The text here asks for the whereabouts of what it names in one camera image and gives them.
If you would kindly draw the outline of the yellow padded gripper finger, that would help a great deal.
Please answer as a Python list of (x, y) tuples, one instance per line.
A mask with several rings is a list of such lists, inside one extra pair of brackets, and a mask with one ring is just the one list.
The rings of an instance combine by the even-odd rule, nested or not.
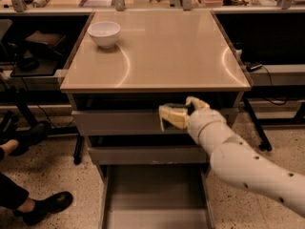
[(202, 109), (210, 108), (210, 105), (207, 102), (194, 96), (188, 96), (186, 98), (186, 106), (194, 110), (202, 110)]
[(165, 131), (165, 123), (168, 122), (177, 129), (184, 130), (187, 128), (189, 120), (188, 109), (185, 107), (159, 107), (160, 127)]

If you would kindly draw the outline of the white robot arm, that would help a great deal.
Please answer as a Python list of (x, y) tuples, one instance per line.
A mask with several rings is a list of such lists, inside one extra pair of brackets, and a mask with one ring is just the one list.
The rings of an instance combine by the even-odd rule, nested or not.
[(305, 217), (305, 176), (284, 169), (255, 152), (223, 115), (194, 96), (183, 104), (158, 108), (160, 122), (185, 130), (210, 158), (222, 181), (270, 198)]

